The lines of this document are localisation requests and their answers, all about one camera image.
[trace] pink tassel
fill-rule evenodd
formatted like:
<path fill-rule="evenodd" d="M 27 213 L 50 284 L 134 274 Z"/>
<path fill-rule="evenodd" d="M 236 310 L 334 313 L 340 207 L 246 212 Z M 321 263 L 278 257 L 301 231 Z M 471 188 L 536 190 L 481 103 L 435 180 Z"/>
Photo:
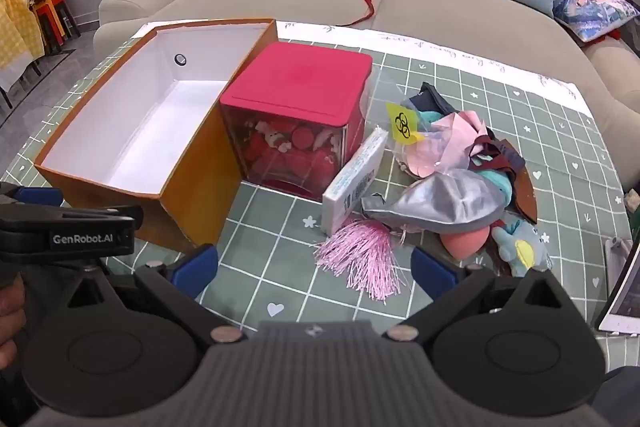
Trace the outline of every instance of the pink tassel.
<path fill-rule="evenodd" d="M 384 301 L 400 293 L 391 234 L 377 221 L 353 221 L 327 239 L 314 255 L 318 266 L 336 277 L 348 270 L 347 288 L 365 290 L 374 300 Z"/>

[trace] tablet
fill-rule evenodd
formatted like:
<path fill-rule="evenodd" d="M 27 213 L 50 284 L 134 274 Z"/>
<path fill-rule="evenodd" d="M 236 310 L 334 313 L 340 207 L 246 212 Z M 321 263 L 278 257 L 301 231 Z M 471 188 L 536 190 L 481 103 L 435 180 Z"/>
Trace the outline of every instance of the tablet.
<path fill-rule="evenodd" d="M 640 255 L 636 241 L 626 258 L 625 267 L 611 291 L 607 304 L 596 320 L 600 331 L 640 333 Z"/>

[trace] white heart print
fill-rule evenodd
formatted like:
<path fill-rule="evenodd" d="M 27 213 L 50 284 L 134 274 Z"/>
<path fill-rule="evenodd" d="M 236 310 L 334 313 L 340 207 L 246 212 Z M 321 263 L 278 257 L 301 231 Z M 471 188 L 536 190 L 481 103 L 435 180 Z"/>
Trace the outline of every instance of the white heart print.
<path fill-rule="evenodd" d="M 267 304 L 267 313 L 269 314 L 270 317 L 275 317 L 278 313 L 283 311 L 283 309 L 284 309 L 284 304 L 274 304 L 272 302 Z"/>

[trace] yellow tablecloth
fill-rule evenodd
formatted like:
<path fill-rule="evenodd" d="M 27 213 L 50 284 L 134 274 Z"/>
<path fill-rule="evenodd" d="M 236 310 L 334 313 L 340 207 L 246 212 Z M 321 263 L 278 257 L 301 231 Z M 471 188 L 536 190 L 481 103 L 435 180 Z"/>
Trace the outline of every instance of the yellow tablecloth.
<path fill-rule="evenodd" d="M 44 45 L 29 0 L 0 0 L 0 87 L 9 90 Z"/>

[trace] orange cardboard box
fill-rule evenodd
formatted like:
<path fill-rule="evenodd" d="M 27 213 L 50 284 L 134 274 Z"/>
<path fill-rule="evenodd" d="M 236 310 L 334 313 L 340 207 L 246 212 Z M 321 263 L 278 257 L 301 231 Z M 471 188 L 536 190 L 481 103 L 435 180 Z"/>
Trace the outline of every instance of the orange cardboard box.
<path fill-rule="evenodd" d="M 218 100 L 277 40 L 271 19 L 153 28 L 79 100 L 35 167 L 71 206 L 141 205 L 141 239 L 215 244 L 242 179 Z"/>

